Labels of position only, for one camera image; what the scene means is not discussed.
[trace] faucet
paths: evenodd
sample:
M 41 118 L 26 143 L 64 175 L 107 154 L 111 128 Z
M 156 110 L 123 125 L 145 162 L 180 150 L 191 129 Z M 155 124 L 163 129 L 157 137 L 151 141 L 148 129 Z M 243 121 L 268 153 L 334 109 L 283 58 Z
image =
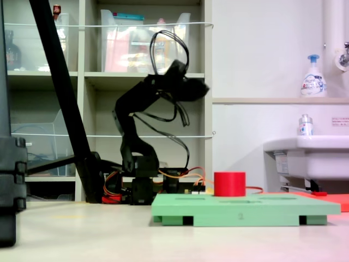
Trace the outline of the faucet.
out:
M 349 42 L 345 42 L 344 47 L 347 53 L 340 56 L 339 63 L 341 66 L 347 67 L 349 66 Z

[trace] small bottle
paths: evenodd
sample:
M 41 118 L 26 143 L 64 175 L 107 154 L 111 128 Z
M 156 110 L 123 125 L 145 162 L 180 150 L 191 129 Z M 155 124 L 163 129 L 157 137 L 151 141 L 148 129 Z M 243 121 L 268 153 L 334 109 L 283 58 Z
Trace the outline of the small bottle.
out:
M 307 114 L 302 115 L 302 118 L 299 119 L 299 135 L 314 135 L 312 118 Z
M 22 55 L 18 46 L 13 43 L 13 30 L 5 30 L 7 70 L 21 68 Z
M 57 19 L 58 19 L 58 16 L 59 16 L 60 13 L 61 13 L 61 11 L 62 11 L 62 9 L 61 9 L 61 6 L 60 6 L 59 4 L 55 4 L 55 5 L 53 6 L 53 11 L 52 11 L 52 13 L 53 13 L 53 19 L 54 19 L 55 23 L 56 23 L 56 21 L 57 21 Z

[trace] robotic arm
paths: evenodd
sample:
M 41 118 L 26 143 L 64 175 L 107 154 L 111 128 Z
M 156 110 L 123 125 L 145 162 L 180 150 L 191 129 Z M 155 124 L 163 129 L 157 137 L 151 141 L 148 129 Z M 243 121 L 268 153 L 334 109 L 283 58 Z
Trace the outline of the robotic arm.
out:
M 174 35 L 174 40 L 177 41 L 177 36 L 169 31 L 156 33 L 154 41 L 159 33 Z M 143 112 L 159 98 L 164 98 L 174 105 L 175 118 L 177 110 L 180 110 L 179 102 L 193 102 L 204 97 L 209 88 L 201 80 L 185 77 L 188 64 L 175 60 L 165 75 L 148 75 L 144 81 L 139 82 L 116 101 L 113 116 L 122 135 L 122 176 L 135 177 L 132 185 L 132 204 L 152 202 L 152 180 L 149 178 L 157 177 L 159 170 L 159 160 L 154 148 L 137 135 L 134 117 L 144 121 L 135 113 Z M 141 156 L 134 156 L 134 153 L 139 153 Z M 139 191 L 143 193 L 136 195 L 135 192 Z

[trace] white sink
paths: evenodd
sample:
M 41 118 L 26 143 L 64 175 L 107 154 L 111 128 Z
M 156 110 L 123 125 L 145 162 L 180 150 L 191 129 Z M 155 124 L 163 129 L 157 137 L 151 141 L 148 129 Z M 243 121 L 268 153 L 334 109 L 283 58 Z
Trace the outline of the white sink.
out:
M 349 180 L 349 136 L 313 135 L 264 144 L 275 155 L 282 176 L 313 180 Z

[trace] green platform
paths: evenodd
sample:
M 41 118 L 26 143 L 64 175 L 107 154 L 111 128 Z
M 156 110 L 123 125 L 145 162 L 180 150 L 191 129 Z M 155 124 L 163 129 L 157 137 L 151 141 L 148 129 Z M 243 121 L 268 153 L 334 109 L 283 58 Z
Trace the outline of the green platform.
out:
M 154 222 L 197 227 L 326 225 L 331 214 L 340 214 L 339 204 L 293 194 L 158 194 L 152 204 Z

